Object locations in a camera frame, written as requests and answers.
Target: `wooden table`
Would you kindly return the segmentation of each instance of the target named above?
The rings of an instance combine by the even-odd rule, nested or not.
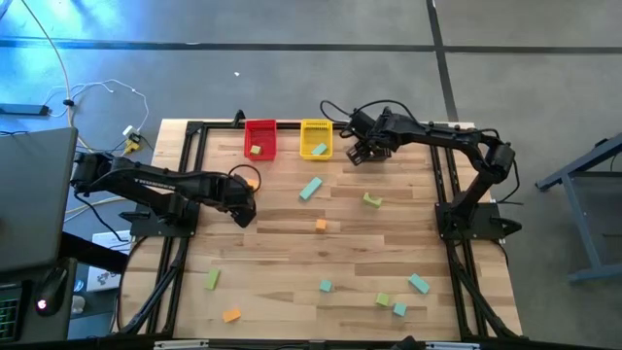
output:
[[[162,121],[153,165],[178,168],[187,122]],[[227,172],[236,164],[251,163],[243,156],[243,134],[211,129],[203,170]],[[201,208],[190,241],[175,337],[459,338],[447,256],[432,209],[436,193],[430,148],[411,144],[385,162],[354,166],[345,155],[354,139],[343,140],[335,133],[330,161],[305,161],[298,154],[299,131],[279,130],[276,159],[253,162],[263,178],[256,219],[241,228],[227,214]],[[465,188],[475,171],[461,153],[456,153],[456,163]],[[240,174],[253,176],[252,171]],[[316,176],[324,181],[322,186],[308,201],[298,199]],[[446,191],[451,200],[451,190]],[[365,192],[382,197],[382,206],[363,205]],[[324,218],[327,231],[316,233],[316,220]],[[150,238],[131,260],[122,286],[123,324],[154,287],[161,245],[162,239]],[[521,333],[501,249],[482,241],[472,246],[483,295],[508,327]],[[222,273],[217,289],[208,291],[203,284],[212,267]],[[412,273],[430,284],[427,295],[408,284]],[[320,292],[323,279],[332,281],[332,293]],[[406,303],[405,317],[376,305],[379,292],[389,294],[391,304]],[[160,327],[168,296],[160,309]],[[224,323],[223,312],[234,307],[240,308],[241,319]],[[475,330],[469,297],[466,308]]]

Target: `plastic basket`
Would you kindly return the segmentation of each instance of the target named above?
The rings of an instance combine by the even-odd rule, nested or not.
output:
[[[251,155],[251,148],[260,146],[261,153]],[[273,160],[276,157],[276,121],[248,121],[244,125],[244,157],[250,160]]]
[[[313,155],[313,150],[321,143],[327,145],[327,149],[321,155]],[[332,157],[332,122],[302,120],[300,125],[300,156],[305,160],[329,160]]]

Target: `concrete floor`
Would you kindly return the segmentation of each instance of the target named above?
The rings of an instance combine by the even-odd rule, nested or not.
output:
[[[156,2],[30,1],[55,38],[86,40],[431,45],[424,0],[185,0]],[[617,0],[436,0],[446,45],[622,46]],[[0,36],[41,37],[15,2],[0,19]],[[148,97],[144,134],[156,140],[164,118],[298,119],[319,115],[323,98],[353,108],[378,98],[406,103],[421,120],[447,120],[432,52],[206,52],[62,50],[71,84],[119,79]],[[622,126],[622,56],[615,54],[447,55],[462,122],[497,128],[517,152],[524,207],[502,213],[523,223],[507,252],[525,335],[538,340],[622,347],[622,278],[570,285],[586,264],[561,189],[533,183],[583,154]],[[0,49],[0,101],[41,103],[62,84],[47,48]],[[78,99],[76,125],[94,148],[111,148],[143,116],[142,101],[122,87],[94,87]],[[60,110],[60,96],[52,103]],[[0,129],[47,129],[61,119],[0,117]],[[143,151],[133,158],[149,161]],[[503,196],[508,179],[493,188]],[[69,207],[77,206],[70,200]],[[129,203],[101,207],[115,229]],[[104,231],[91,214],[65,230],[90,237]],[[110,299],[90,297],[90,314],[110,311]],[[72,336],[100,334],[108,314],[74,321]]]

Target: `block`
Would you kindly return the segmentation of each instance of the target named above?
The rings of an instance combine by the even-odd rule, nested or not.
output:
[[[316,232],[324,232],[327,230],[327,221],[324,219],[318,219],[315,223]]]
[[[393,306],[393,313],[398,316],[404,317],[406,315],[406,304],[396,302],[396,304]]]
[[[226,323],[229,323],[231,321],[235,321],[239,319],[240,316],[242,316],[240,309],[235,308],[233,310],[228,310],[228,311],[223,312],[223,321],[225,321]]]
[[[253,179],[246,179],[246,183],[249,184],[249,186],[252,187],[253,190],[256,190],[259,186],[259,181]]]
[[[261,147],[260,146],[255,146],[253,145],[251,147],[251,155],[253,156],[259,156],[261,154]]]
[[[384,293],[378,293],[376,303],[382,306],[389,306],[389,296]]]
[[[373,199],[369,196],[369,192],[365,193],[365,195],[363,196],[363,200],[365,201],[365,204],[372,205],[376,208],[380,208],[380,204],[382,204],[382,198]]]
[[[322,153],[324,153],[327,150],[327,148],[328,148],[327,145],[325,145],[324,143],[321,143],[311,153],[313,154],[313,156],[319,156]]]
[[[205,288],[213,291],[216,288],[216,284],[218,283],[218,277],[221,275],[221,271],[217,268],[211,268],[210,272],[207,274],[207,279],[205,280]]]
[[[300,198],[307,200],[315,192],[318,187],[322,184],[322,180],[320,178],[314,178],[311,182],[300,192]]]
[[[332,288],[332,282],[330,282],[329,280],[322,280],[322,282],[320,282],[320,291],[322,292],[330,292],[330,289]]]
[[[422,294],[427,294],[430,290],[430,285],[426,283],[426,281],[422,280],[421,277],[419,277],[419,275],[416,273],[413,273],[408,281],[410,281],[410,283],[415,286],[415,288]]]

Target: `yellow basket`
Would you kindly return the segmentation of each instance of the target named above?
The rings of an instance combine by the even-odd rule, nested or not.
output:
[[[313,155],[313,150],[321,143],[327,145],[327,149],[321,155]],[[302,120],[300,125],[300,156],[305,160],[329,160],[332,157],[332,122]]]

